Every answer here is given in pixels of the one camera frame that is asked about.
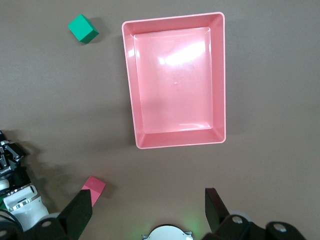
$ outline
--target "teal block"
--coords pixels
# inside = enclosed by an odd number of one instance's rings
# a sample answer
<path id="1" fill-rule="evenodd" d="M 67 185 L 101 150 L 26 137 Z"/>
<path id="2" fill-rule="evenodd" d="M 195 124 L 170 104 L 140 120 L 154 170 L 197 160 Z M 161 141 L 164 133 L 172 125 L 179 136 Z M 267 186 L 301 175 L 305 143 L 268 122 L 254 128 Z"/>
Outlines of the teal block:
<path id="1" fill-rule="evenodd" d="M 89 43 L 99 34 L 92 22 L 82 14 L 70 22 L 68 28 L 76 39 L 85 44 Z"/>

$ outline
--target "green object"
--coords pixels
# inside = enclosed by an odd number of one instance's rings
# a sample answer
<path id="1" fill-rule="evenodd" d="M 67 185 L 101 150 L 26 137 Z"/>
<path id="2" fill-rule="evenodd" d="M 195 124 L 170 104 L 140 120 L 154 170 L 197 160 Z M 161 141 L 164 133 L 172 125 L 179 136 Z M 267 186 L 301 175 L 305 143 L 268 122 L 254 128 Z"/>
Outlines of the green object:
<path id="1" fill-rule="evenodd" d="M 88 44 L 99 34 L 92 22 L 82 14 L 70 22 L 68 28 L 80 42 L 85 44 Z"/>

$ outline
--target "bolt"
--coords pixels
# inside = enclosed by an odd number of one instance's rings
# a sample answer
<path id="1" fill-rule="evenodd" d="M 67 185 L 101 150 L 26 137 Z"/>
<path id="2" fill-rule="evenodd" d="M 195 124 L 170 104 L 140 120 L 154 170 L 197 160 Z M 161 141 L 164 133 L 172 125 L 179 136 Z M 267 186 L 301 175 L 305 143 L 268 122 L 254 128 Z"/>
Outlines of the bolt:
<path id="1" fill-rule="evenodd" d="M 280 223 L 276 223 L 276 224 L 274 224 L 273 226 L 274 226 L 274 228 L 275 228 L 276 230 L 278 230 L 278 231 L 281 232 L 281 233 L 285 233 L 285 232 L 287 231 L 286 227 L 283 226 L 283 225 L 280 224 Z"/>
<path id="2" fill-rule="evenodd" d="M 236 224 L 242 224 L 242 223 L 243 223 L 242 218 L 239 217 L 239 216 L 233 216 L 233 217 L 232 217 L 232 221 L 233 221 L 234 223 L 236 223 Z"/>
<path id="3" fill-rule="evenodd" d="M 8 231 L 7 230 L 2 230 L 0 231 L 0 237 L 3 237 L 5 235 L 7 235 Z"/>
<path id="4" fill-rule="evenodd" d="M 41 227 L 46 228 L 51 225 L 51 221 L 45 221 L 44 223 L 41 224 Z"/>

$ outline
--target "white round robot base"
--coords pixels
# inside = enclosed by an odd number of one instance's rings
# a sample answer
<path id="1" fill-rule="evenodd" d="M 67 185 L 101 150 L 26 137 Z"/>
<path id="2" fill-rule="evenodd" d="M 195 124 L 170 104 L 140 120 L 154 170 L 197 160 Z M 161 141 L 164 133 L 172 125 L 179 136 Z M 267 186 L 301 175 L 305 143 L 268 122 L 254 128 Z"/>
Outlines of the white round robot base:
<path id="1" fill-rule="evenodd" d="M 190 231 L 184 232 L 171 225 L 159 226 L 149 236 L 143 236 L 142 238 L 144 240 L 194 240 Z"/>

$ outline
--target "silver metal bolt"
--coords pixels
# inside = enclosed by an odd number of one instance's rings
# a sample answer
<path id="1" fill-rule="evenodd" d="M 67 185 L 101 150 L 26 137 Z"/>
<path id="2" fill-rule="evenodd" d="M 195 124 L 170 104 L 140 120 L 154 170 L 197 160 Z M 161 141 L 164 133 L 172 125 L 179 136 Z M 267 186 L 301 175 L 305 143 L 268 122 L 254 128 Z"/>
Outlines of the silver metal bolt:
<path id="1" fill-rule="evenodd" d="M 41 227 L 46 228 L 51 225 L 51 221 L 45 221 L 44 223 L 41 224 Z"/>
<path id="2" fill-rule="evenodd" d="M 286 227 L 280 223 L 274 224 L 273 227 L 281 233 L 285 233 L 287 231 Z"/>
<path id="3" fill-rule="evenodd" d="M 8 231 L 7 230 L 2 230 L 0 231 L 0 237 L 3 237 L 5 235 L 7 235 Z"/>
<path id="4" fill-rule="evenodd" d="M 239 216 L 233 216 L 233 217 L 232 217 L 232 221 L 233 221 L 234 223 L 236 223 L 236 224 L 242 224 L 242 223 L 243 223 L 242 218 L 239 217 Z"/>

